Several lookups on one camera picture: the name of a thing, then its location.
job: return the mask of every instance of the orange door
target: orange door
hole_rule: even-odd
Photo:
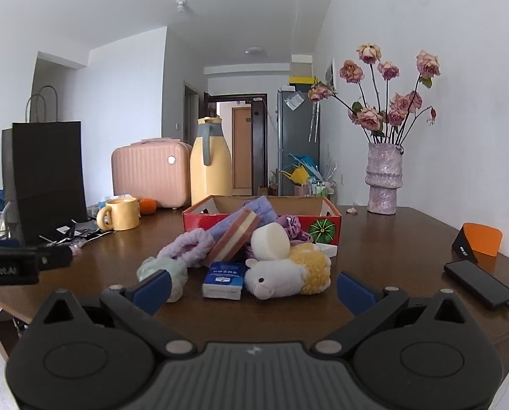
[[[251,188],[251,108],[232,108],[232,166],[234,188]]]

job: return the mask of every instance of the plush toy ear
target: plush toy ear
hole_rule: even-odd
[[[258,264],[258,261],[256,259],[247,259],[245,261],[245,265],[247,265],[247,268],[252,268],[254,267],[256,264]]]

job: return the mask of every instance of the white cylindrical object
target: white cylindrical object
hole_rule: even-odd
[[[286,259],[291,252],[287,232],[276,222],[254,230],[251,246],[258,261]]]

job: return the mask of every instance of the plush toy nose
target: plush toy nose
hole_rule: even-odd
[[[266,285],[258,282],[254,285],[254,289],[253,289],[253,293],[254,295],[258,298],[258,299],[261,299],[261,300],[265,300],[265,299],[269,299],[270,297],[272,297],[274,295],[274,292],[272,289],[270,289],[269,287],[267,287]]]

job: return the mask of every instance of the thermos lid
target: thermos lid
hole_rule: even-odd
[[[222,119],[220,117],[203,117],[203,119],[198,119],[198,124],[204,123],[222,123]]]

